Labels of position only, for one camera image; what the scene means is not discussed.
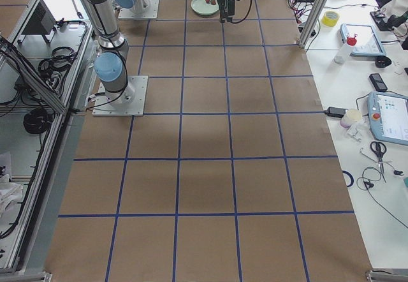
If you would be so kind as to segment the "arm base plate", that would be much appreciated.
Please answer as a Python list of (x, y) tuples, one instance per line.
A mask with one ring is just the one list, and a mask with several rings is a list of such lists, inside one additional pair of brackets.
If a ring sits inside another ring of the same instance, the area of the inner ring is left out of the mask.
[(100, 83), (98, 91), (105, 94), (96, 98), (92, 115), (94, 117), (143, 116), (148, 79), (148, 76), (128, 76), (124, 92), (117, 94), (106, 92), (105, 87)]
[(119, 20), (157, 19), (160, 0), (117, 1), (120, 6)]

